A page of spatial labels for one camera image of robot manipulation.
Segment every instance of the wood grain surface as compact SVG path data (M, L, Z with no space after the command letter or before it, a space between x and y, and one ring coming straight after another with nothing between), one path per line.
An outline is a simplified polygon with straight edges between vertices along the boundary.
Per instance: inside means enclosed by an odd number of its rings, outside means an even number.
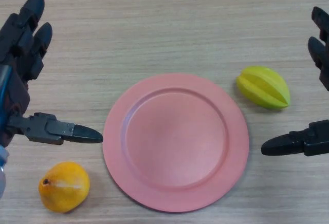
M0 24L25 0L0 0ZM261 144L329 117L329 93L308 50L319 30L313 6L329 0L46 0L42 22L53 26L44 70L30 83L28 114L103 130L119 96L146 77L189 72L221 86L238 103L250 130L243 177L224 198L199 211L160 213L128 199L111 180L101 144L52 146L16 136L8 147L0 223L275 224L328 223L329 156L265 157ZM266 111L235 89L251 64L274 68L291 91L291 106ZM73 160L91 177L88 199L69 214L46 210L38 181Z

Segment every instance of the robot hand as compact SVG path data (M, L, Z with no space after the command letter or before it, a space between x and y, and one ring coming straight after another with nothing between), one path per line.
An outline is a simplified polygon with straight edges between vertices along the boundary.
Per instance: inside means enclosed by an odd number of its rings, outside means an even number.
M39 76L52 37L49 23L33 36L45 7L44 0L27 0L19 14L11 14L0 30L0 198L5 188L4 165L15 134L30 141L60 145L63 140L99 143L102 135L91 128L61 122L55 115L35 113L24 118L30 96L28 81Z
M321 70L320 81L329 91L329 15L321 8L314 7L312 20L320 29L320 40L311 37L308 50L315 65ZM262 145L262 154L279 156L304 153L306 156L329 153L329 120L313 122L299 132L290 132L272 138Z

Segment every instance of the plate center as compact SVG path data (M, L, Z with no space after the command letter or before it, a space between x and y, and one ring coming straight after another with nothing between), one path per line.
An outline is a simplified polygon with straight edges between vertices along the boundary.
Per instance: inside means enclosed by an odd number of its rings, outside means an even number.
M182 187L205 180L225 155L221 115L206 98L182 89L146 98L125 131L127 157L148 183Z

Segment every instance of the toy fruit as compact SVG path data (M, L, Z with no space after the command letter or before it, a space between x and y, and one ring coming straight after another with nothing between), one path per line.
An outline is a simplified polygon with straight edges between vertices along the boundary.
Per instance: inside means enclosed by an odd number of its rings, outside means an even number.
M248 66L236 79L241 93L265 108L285 108L290 105L289 88L284 79L265 66Z
M39 182L44 206L55 212L67 212L87 197L90 188L86 170L74 162L62 162L50 169Z

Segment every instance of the orange fruit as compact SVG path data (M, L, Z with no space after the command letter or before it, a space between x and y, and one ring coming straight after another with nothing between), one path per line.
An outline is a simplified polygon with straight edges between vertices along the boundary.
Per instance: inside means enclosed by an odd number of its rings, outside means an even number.
M39 182L43 205L55 212L68 212L87 197L90 180L86 170L75 162L62 162L50 169Z

